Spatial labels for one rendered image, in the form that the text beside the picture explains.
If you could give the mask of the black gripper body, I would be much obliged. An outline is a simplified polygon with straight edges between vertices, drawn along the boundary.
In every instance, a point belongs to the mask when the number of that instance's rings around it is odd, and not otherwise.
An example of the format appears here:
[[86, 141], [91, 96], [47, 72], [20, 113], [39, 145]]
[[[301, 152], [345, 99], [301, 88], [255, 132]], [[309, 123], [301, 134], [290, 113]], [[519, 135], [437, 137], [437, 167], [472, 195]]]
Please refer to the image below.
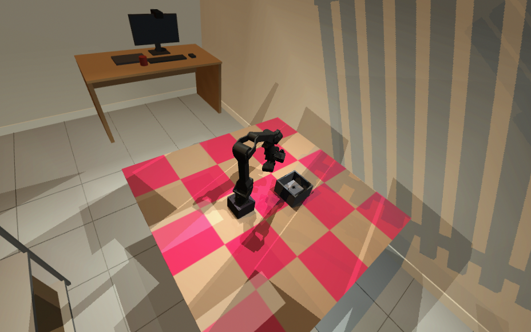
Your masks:
[[264, 171], [264, 172], [273, 172], [274, 171], [274, 162], [272, 160], [273, 160], [273, 155], [276, 154], [276, 151], [277, 152], [279, 151], [279, 147], [278, 146], [275, 146], [275, 150], [273, 152], [271, 152], [271, 153], [268, 153], [268, 152], [264, 151], [265, 160], [267, 160], [267, 162], [263, 164], [262, 171]]

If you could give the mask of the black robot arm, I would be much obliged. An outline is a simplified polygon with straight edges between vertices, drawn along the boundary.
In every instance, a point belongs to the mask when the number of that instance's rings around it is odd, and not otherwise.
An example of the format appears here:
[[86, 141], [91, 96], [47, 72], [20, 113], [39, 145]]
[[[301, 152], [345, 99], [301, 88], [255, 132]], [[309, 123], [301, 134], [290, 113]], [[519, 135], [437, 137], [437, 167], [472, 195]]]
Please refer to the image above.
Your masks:
[[[239, 180], [236, 182], [233, 192], [235, 193], [235, 201], [237, 205], [243, 206], [249, 203], [249, 196], [253, 190], [253, 178], [249, 176], [249, 159], [255, 153], [256, 144], [258, 142], [263, 142], [261, 147], [268, 153], [271, 153], [275, 150], [275, 144], [277, 144], [283, 138], [280, 130], [271, 131], [265, 129], [263, 132], [249, 132], [246, 136], [243, 136], [238, 139], [238, 141], [232, 147], [233, 156], [238, 162], [239, 169]], [[253, 148], [243, 144], [246, 141], [254, 142]], [[273, 155], [273, 162], [283, 163], [286, 153], [281, 149], [276, 151], [276, 154]]]

